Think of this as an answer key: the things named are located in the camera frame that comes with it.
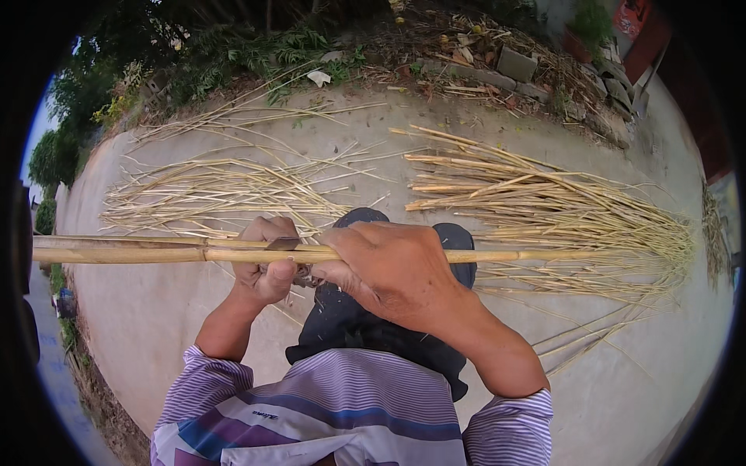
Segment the left hand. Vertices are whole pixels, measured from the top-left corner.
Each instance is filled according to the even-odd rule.
[[[267,220],[256,217],[236,239],[242,241],[272,241],[279,236],[298,236],[292,219],[273,217]],[[233,289],[245,296],[256,312],[264,306],[277,303],[290,292],[290,285],[298,266],[289,259],[277,260],[269,264],[262,273],[259,264],[235,262],[233,272],[236,283]]]

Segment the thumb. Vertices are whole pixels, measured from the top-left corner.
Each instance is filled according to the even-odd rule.
[[[276,260],[269,264],[267,273],[257,281],[256,288],[260,295],[274,297],[287,295],[292,285],[292,279],[298,271],[298,266],[289,259]]]
[[[343,260],[328,260],[314,264],[311,275],[334,283],[370,312],[377,307],[376,294]]]

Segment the shirt logo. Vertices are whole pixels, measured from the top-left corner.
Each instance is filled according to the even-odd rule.
[[[267,418],[268,418],[268,419],[277,419],[277,418],[278,418],[278,417],[277,417],[277,416],[275,416],[275,415],[270,415],[270,414],[268,414],[268,413],[265,413],[265,412],[261,412],[261,411],[252,411],[252,413],[256,414],[257,416],[262,416],[262,417],[263,417],[263,418],[265,418],[265,419],[267,419]]]

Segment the person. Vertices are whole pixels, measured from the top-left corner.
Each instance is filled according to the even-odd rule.
[[[257,217],[239,235],[297,236],[292,220]],[[241,365],[251,324],[285,298],[291,259],[234,263],[236,282],[204,320],[155,425],[151,463],[181,465],[546,465],[550,387],[539,358],[470,288],[474,249],[455,224],[393,224],[356,209],[319,240],[342,260],[325,280],[285,377],[254,386]],[[494,397],[461,433],[454,402],[466,359]]]

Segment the shirt sleeve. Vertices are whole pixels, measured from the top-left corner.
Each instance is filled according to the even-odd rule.
[[[155,424],[193,419],[217,404],[254,386],[254,372],[238,362],[205,356],[195,344],[184,351],[184,370],[166,394],[163,412]]]
[[[548,465],[552,451],[549,390],[526,398],[494,397],[463,433],[469,463],[484,465]]]

